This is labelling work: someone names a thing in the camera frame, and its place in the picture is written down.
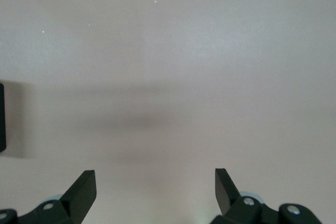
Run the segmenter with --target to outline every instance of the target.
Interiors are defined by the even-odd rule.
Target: white surface
[[[84,223],[208,224],[214,169],[336,213],[336,0],[0,0],[20,215],[95,169]]]

